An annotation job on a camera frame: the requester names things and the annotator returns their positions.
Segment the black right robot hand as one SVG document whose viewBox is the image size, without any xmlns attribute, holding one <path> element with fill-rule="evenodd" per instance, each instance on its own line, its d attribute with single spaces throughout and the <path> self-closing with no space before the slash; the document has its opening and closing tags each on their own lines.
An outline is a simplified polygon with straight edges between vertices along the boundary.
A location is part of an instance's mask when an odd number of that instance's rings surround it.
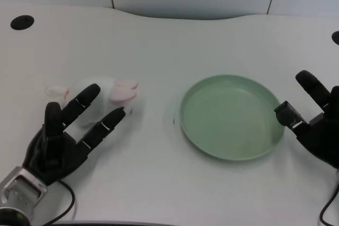
<svg viewBox="0 0 339 226">
<path fill-rule="evenodd" d="M 323 112 L 306 122 L 285 101 L 274 110 L 276 118 L 296 135 L 297 140 L 312 155 L 338 169 L 338 86 L 328 91 L 306 70 L 299 72 L 296 80 Z"/>
</svg>

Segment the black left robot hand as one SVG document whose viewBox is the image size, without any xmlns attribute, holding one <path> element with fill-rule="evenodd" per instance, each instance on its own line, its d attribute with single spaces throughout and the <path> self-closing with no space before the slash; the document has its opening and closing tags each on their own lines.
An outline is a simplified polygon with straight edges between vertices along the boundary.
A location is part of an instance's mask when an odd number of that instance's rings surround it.
<svg viewBox="0 0 339 226">
<path fill-rule="evenodd" d="M 126 113 L 119 107 L 101 120 L 76 141 L 65 129 L 84 113 L 101 89 L 91 84 L 62 108 L 57 102 L 47 104 L 44 124 L 30 142 L 23 168 L 47 186 L 73 173 L 88 155 L 115 129 Z"/>
</svg>

